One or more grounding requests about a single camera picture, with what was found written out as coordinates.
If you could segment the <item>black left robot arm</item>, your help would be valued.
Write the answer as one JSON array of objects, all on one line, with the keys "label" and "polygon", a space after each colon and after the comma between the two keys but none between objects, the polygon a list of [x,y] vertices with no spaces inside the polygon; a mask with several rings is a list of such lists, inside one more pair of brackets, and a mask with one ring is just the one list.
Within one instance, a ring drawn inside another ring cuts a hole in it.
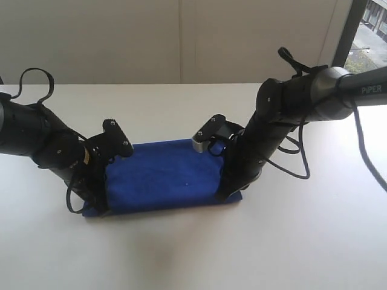
[{"label": "black left robot arm", "polygon": [[70,212],[108,211],[105,164],[90,140],[62,122],[40,103],[20,105],[1,93],[1,153],[29,157],[67,186]]}]

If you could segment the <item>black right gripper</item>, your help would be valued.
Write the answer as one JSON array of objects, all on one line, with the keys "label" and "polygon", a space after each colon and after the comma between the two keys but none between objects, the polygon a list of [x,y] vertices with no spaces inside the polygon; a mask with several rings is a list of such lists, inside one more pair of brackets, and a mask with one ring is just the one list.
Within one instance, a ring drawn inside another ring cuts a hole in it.
[{"label": "black right gripper", "polygon": [[239,133],[227,148],[226,162],[216,190],[219,201],[227,201],[242,186],[254,180],[271,157],[272,141],[267,133]]}]

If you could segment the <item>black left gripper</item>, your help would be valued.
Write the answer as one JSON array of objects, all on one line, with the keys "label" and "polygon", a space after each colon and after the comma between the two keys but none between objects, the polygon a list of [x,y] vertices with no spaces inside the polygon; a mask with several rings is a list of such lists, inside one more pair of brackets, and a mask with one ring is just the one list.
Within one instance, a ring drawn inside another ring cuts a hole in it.
[{"label": "black left gripper", "polygon": [[66,205],[71,205],[71,193],[92,205],[99,215],[109,212],[105,187],[105,167],[98,156],[84,147],[80,157],[64,168],[54,168],[54,174],[67,186]]}]

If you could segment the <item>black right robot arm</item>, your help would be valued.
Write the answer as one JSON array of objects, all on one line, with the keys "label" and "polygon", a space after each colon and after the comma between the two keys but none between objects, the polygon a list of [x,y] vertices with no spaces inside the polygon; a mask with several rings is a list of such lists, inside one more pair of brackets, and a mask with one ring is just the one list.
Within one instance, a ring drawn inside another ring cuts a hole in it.
[{"label": "black right robot arm", "polygon": [[342,120],[353,114],[360,154],[376,181],[386,181],[369,159],[360,124],[360,106],[386,104],[386,68],[351,74],[341,67],[286,82],[267,79],[259,88],[256,109],[247,126],[235,132],[224,154],[215,196],[225,201],[254,182],[287,135],[314,121]]}]

